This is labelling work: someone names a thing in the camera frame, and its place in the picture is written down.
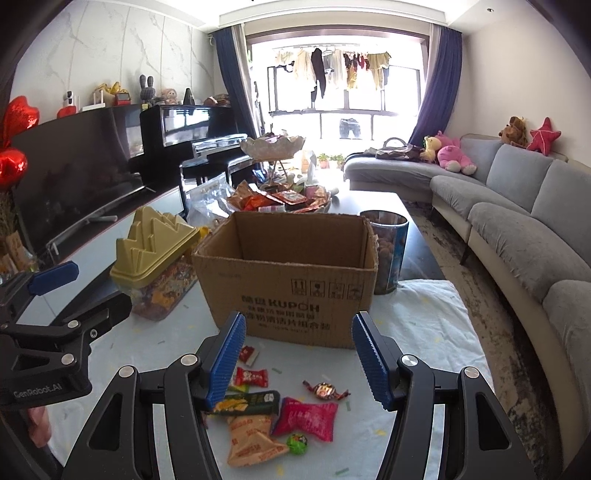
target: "green snack packet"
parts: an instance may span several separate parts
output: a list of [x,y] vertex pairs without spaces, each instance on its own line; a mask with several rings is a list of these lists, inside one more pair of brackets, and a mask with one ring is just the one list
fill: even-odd
[[229,417],[242,415],[279,415],[279,392],[268,390],[264,392],[226,395],[216,404],[212,414]]

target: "stuffed bunny toy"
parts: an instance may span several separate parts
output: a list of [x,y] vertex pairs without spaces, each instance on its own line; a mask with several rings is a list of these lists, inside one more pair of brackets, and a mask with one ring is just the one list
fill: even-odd
[[140,75],[139,86],[142,87],[142,90],[139,93],[139,98],[141,98],[142,103],[149,103],[151,105],[152,99],[154,98],[154,95],[156,95],[154,77],[151,75],[148,77],[148,86],[146,86],[146,75]]

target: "brown teddy bear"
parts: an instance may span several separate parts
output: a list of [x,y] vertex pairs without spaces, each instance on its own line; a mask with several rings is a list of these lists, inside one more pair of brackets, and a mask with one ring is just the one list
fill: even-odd
[[525,148],[529,143],[527,141],[525,122],[518,116],[512,116],[509,119],[509,125],[499,132],[499,137],[503,143],[513,147]]

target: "cardboard box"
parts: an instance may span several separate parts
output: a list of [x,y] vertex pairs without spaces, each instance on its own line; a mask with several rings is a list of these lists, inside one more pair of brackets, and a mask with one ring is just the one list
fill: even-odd
[[353,348],[351,320],[369,309],[378,257],[362,217],[236,212],[193,264],[218,326],[237,310],[249,335]]

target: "snack wrapper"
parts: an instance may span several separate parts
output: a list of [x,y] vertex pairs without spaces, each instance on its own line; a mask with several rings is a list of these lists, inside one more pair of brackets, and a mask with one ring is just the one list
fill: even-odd
[[279,399],[280,395],[276,390],[226,395],[226,397],[221,402],[218,402],[213,408],[212,414],[230,417],[245,415],[278,415]]
[[269,436],[269,415],[235,417],[228,421],[228,426],[232,438],[228,456],[228,465],[231,467],[263,463],[290,450],[287,445],[276,442]]
[[337,403],[302,403],[295,398],[286,397],[281,405],[281,415],[273,430],[274,436],[301,430],[316,435],[323,442],[333,441]]

